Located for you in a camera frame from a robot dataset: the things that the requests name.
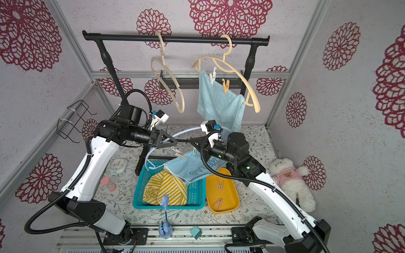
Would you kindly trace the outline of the grey clothespin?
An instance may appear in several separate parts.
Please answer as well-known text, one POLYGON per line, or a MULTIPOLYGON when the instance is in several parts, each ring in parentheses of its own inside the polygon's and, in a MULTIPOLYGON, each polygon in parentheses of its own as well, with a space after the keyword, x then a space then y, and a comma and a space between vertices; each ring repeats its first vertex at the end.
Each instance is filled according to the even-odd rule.
POLYGON ((171 147, 171 150, 175 153, 175 156, 181 159, 186 160, 187 158, 184 156, 183 152, 178 148, 171 147))

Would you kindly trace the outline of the blue hello towel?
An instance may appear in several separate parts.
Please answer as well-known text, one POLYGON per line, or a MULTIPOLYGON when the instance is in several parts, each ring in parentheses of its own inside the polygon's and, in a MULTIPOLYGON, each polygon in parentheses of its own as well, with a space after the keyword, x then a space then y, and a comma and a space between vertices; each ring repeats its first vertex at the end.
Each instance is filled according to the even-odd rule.
POLYGON ((179 157, 172 159, 163 165, 166 171, 181 179, 185 185, 197 182, 212 174, 204 166, 199 152, 188 152, 184 154, 184 157, 185 159, 179 157))

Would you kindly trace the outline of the light blue hanger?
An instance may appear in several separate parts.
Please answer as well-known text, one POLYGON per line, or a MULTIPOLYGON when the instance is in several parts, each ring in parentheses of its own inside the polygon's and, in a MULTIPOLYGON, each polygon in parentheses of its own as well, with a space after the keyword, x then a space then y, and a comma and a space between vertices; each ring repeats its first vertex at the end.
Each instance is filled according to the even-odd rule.
MULTIPOLYGON (((193 128, 189 128, 189 129, 186 129, 186 130, 182 130, 182 131, 180 131, 180 132, 175 133, 174 135, 172 135, 171 138, 174 139, 175 137, 178 137, 178 136, 180 136, 180 135, 182 135, 182 134, 184 134, 184 133, 191 132, 191 131, 195 131, 195 130, 200 130, 200 129, 201 129, 201 126, 195 126, 195 127, 193 127, 193 128)), ((171 144, 172 141, 171 141, 171 139, 170 139, 169 137, 164 138, 164 139, 162 140, 162 143, 163 143, 163 144, 166 144, 167 142, 169 142, 169 146, 172 146, 172 144, 171 144)), ((149 170, 155 170, 155 169, 157 169, 157 168, 160 168, 160 166, 158 166, 158 167, 148 167, 148 163, 150 163, 149 157, 150 157, 151 153, 154 152, 156 149, 157 149, 157 148, 151 148, 151 150, 150 150, 150 151, 147 153, 147 155, 146 155, 145 162, 144 162, 144 166, 145 166, 145 168, 146 168, 148 171, 149 171, 149 170)))

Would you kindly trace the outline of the yellow striped towel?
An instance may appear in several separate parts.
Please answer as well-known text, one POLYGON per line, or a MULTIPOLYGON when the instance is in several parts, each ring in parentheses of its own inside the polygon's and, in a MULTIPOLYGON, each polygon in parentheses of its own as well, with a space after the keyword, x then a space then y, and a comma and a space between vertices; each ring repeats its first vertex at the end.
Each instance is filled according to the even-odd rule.
POLYGON ((184 206, 188 202, 185 183, 170 172, 163 170, 153 175, 144 188, 142 201, 161 206, 164 196, 169 197, 169 206, 184 206))

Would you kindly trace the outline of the peach pink clothespin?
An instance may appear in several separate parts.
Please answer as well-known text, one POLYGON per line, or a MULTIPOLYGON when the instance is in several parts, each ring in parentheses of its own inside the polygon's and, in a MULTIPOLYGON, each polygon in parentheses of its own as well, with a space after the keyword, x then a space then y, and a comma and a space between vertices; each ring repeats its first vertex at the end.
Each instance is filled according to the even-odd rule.
POLYGON ((218 185, 218 189, 220 191, 223 190, 223 186, 224 186, 224 181, 220 181, 219 178, 217 178, 217 185, 218 185))

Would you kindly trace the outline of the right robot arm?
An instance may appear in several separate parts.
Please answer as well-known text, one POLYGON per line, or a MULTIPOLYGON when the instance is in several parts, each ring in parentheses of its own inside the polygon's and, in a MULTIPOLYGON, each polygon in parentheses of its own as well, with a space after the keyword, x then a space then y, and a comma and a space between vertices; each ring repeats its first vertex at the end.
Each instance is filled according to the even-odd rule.
POLYGON ((254 218, 247 227, 258 239, 257 245, 271 243, 287 253, 327 253, 331 227, 325 220, 315 220, 288 197, 265 168, 250 155, 250 145, 243 133, 232 132, 223 142, 213 130, 189 143, 199 152, 203 165, 215 176, 238 180, 254 191, 278 216, 282 225, 254 218))

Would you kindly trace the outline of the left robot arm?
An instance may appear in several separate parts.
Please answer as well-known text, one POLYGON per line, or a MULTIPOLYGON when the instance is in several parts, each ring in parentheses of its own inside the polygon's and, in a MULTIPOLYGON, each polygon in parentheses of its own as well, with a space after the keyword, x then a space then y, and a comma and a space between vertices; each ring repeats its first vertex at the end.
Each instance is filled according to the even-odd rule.
POLYGON ((130 90, 124 95, 116 113, 109 120, 103 120, 98 124, 94 134, 85 141, 86 155, 72 178, 61 191, 52 192, 49 204, 26 222, 24 226, 26 233, 40 235, 71 227, 90 227, 95 231, 105 231, 116 243, 131 242, 130 223, 108 211, 103 202, 93 198, 107 165, 119 147, 124 147, 127 141, 155 148, 177 144, 177 140, 165 130, 150 127, 151 117, 144 126, 139 124, 144 110, 127 103, 127 97, 132 93, 146 95, 139 89, 130 90), (32 223, 53 206, 80 221, 48 229, 32 228, 32 223))

